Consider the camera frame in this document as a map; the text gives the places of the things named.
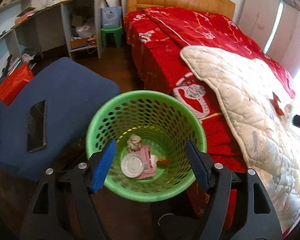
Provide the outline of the orange peel piece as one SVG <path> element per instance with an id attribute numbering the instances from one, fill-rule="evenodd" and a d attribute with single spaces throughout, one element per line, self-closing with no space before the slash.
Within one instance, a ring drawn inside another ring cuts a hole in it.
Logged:
<path id="1" fill-rule="evenodd" d="M 156 165 L 160 167 L 168 167 L 170 164 L 170 159 L 158 159 L 156 162 Z"/>

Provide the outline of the black smartphone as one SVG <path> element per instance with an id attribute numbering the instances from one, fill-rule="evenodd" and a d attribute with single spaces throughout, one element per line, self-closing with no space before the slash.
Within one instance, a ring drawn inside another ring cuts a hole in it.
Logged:
<path id="1" fill-rule="evenodd" d="M 27 151 L 36 152 L 46 147 L 47 101 L 34 104 L 29 111 L 27 123 Z"/>

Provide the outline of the red patterned duvet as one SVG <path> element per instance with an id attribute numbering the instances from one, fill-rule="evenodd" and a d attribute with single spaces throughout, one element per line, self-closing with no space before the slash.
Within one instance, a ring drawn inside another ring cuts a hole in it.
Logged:
<path id="1" fill-rule="evenodd" d="M 245 56 L 247 49 L 252 49 L 252 57 L 268 64 L 285 95 L 289 99 L 295 97 L 289 72 L 264 54 L 256 42 L 245 36 L 229 18 L 185 8 L 167 8 L 166 13 L 168 18 L 180 16 L 183 29 L 186 30 L 194 27 L 195 16 L 200 16 L 205 32 L 215 35 L 216 40 L 201 38 L 199 44 L 217 47 L 224 44 L 222 38 L 226 37 L 232 42 L 237 37 L 243 46 L 241 54 Z M 203 126 L 207 149 L 213 161 L 224 163 L 234 171 L 245 171 L 247 166 L 239 144 L 226 123 L 214 91 L 192 74 L 179 55 L 185 43 L 167 36 L 146 12 L 131 11 L 123 20 L 127 43 L 132 47 L 133 61 L 139 77 L 145 83 L 145 89 L 170 94 L 189 107 Z"/>

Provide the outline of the white desk with shelves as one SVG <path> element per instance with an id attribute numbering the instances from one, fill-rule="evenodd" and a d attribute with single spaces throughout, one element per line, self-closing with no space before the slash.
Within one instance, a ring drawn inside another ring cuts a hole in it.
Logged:
<path id="1" fill-rule="evenodd" d="M 43 9 L 19 5 L 0 13 L 0 78 L 26 62 L 39 65 L 55 48 L 55 57 L 74 59 L 82 51 L 102 54 L 102 0 L 64 0 Z"/>

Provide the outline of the pink tissue packet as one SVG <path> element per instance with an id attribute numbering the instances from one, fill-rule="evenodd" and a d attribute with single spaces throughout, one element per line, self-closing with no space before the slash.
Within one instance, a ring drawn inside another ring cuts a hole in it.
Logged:
<path id="1" fill-rule="evenodd" d="M 136 177 L 137 180 L 150 178 L 155 176 L 156 166 L 153 164 L 150 154 L 149 145 L 141 145 L 138 155 L 143 161 L 143 171 L 139 176 Z"/>

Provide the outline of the white wardrobe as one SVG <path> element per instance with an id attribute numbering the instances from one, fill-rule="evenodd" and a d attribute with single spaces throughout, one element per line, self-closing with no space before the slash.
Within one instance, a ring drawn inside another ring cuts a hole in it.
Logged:
<path id="1" fill-rule="evenodd" d="M 283 0 L 245 0 L 238 26 L 296 77 L 300 70 L 300 10 Z"/>

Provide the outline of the light blue paper bag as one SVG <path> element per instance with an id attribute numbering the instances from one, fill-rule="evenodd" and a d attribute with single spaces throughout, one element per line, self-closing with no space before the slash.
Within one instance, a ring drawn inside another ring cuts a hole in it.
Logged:
<path id="1" fill-rule="evenodd" d="M 103 29 L 117 28 L 121 26 L 122 7 L 101 8 L 101 26 Z"/>

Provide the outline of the white quilted blanket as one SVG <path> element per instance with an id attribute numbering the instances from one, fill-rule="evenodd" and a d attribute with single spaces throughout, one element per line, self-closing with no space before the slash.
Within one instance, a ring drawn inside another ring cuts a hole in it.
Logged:
<path id="1" fill-rule="evenodd" d="M 300 135 L 292 115 L 279 116 L 271 100 L 278 96 L 287 108 L 293 99 L 260 59 L 207 46 L 184 47 L 180 57 L 214 91 L 247 167 L 257 172 L 273 202 L 282 231 L 291 229 L 300 215 Z"/>

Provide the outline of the dark blue chair cushion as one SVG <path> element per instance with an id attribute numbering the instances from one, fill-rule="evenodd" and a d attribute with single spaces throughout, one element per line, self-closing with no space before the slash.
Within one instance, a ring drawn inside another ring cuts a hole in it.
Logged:
<path id="1" fill-rule="evenodd" d="M 61 152 L 86 133 L 98 109 L 119 93 L 114 81 L 68 57 L 51 63 L 9 106 L 0 100 L 0 170 L 38 181 Z M 47 102 L 46 146 L 30 153 L 29 112 L 43 100 Z"/>

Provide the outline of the green plastic mesh trash basket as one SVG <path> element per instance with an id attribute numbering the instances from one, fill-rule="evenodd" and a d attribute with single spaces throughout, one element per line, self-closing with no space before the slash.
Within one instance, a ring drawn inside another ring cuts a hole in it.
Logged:
<path id="1" fill-rule="evenodd" d="M 158 167 L 149 178 L 128 178 L 121 161 L 128 154 L 127 141 L 138 135 L 141 144 L 168 166 Z M 109 140 L 116 141 L 116 155 L 104 185 L 121 197 L 137 202 L 158 202 L 185 191 L 195 180 L 185 146 L 193 141 L 207 150 L 201 122 L 184 103 L 155 91 L 136 90 L 105 103 L 92 118 L 86 136 L 87 157 L 99 152 Z"/>

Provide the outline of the green plastic stool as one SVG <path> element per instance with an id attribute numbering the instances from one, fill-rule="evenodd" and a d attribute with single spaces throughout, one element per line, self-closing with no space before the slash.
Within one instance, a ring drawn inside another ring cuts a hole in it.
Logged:
<path id="1" fill-rule="evenodd" d="M 101 40 L 102 40 L 102 46 L 103 48 L 107 47 L 107 42 L 109 41 L 108 38 L 113 38 L 115 42 L 115 46 L 119 48 L 121 46 L 122 41 L 122 34 L 123 34 L 123 28 L 122 26 L 115 27 L 115 28 L 102 28 L 101 29 Z"/>

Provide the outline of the paper tissue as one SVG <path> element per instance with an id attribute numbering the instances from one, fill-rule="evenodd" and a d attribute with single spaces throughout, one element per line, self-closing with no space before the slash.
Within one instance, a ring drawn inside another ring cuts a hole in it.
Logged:
<path id="1" fill-rule="evenodd" d="M 127 149 L 128 152 L 136 152 L 141 148 L 142 139 L 136 134 L 132 134 L 127 140 Z"/>

